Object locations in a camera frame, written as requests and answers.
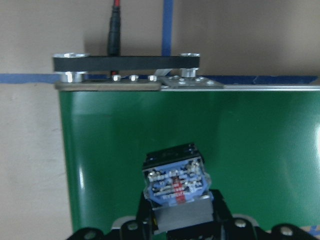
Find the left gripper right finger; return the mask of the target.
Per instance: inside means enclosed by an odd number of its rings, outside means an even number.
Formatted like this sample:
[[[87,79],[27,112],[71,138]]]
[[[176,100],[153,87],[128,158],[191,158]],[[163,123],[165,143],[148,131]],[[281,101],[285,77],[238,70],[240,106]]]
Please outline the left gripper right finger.
[[[211,189],[213,196],[213,240],[257,240],[253,224],[243,216],[233,216],[221,192]]]

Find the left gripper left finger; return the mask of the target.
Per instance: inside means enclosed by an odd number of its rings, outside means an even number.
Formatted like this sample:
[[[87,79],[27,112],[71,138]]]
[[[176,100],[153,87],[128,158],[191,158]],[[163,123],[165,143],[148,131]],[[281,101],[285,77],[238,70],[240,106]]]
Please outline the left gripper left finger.
[[[154,214],[151,203],[140,194],[136,216],[128,220],[120,227],[121,240],[152,240],[155,231]]]

